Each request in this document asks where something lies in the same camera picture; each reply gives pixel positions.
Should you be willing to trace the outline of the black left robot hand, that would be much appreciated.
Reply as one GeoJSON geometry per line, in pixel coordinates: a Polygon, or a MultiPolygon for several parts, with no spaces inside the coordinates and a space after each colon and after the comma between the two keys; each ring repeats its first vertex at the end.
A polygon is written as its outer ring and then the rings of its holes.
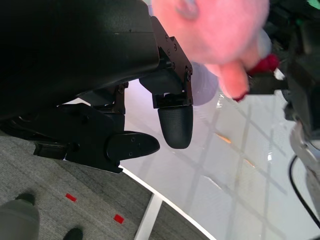
{"type": "Polygon", "coordinates": [[[125,130],[125,89],[151,93],[166,143],[193,133],[193,68],[141,0],[3,0],[0,131],[34,155],[111,173],[151,155],[158,140],[125,130]]]}

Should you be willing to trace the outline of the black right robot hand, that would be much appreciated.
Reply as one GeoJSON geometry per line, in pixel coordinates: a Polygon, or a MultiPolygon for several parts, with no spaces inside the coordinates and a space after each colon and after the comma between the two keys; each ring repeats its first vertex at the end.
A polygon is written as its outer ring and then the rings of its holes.
{"type": "Polygon", "coordinates": [[[288,92],[285,119],[302,124],[307,139],[320,138],[320,9],[308,0],[272,0],[264,26],[284,50],[283,80],[270,73],[249,77],[249,94],[288,92]]]}

